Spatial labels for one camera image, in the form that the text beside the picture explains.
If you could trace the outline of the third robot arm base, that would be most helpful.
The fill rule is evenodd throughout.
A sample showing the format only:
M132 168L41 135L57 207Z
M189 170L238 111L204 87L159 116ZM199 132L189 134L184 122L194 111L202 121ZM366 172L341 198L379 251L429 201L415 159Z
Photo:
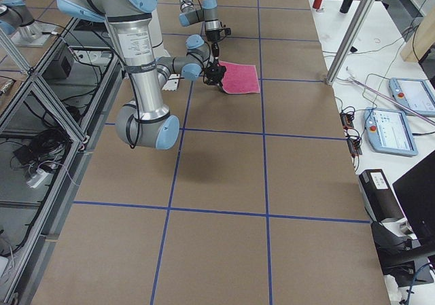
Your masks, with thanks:
M16 46L40 48L55 29L54 24L37 22L23 0L1 0L1 30Z

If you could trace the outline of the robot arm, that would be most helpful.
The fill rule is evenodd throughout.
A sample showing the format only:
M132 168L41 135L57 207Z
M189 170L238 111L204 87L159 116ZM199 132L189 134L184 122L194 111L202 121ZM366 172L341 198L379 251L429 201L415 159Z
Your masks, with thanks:
M134 99L122 106L116 132L131 147L170 149L179 134L179 119L162 99L162 88L171 75L223 86L225 66L219 63L219 42L231 34L218 18L216 0L179 0L182 26L202 22L206 37L191 35L185 56L155 57L150 22L158 0L56 0L58 9L75 18L102 22L107 27L114 52L130 79Z
M218 18L218 4L216 0L179 0L181 13L180 24L184 27L202 22L205 26L207 41L211 43L213 63L219 63L219 40L224 30Z

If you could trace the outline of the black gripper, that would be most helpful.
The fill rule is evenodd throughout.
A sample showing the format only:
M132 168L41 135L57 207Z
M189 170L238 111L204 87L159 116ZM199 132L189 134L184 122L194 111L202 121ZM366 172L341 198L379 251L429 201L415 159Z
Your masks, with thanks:
M214 39L211 41L211 53L214 58L218 58L220 56L220 47L219 47L219 39Z
M223 86L223 78L226 73L226 67L220 65L219 58L213 58L213 64L209 65L204 71L203 83L209 86Z

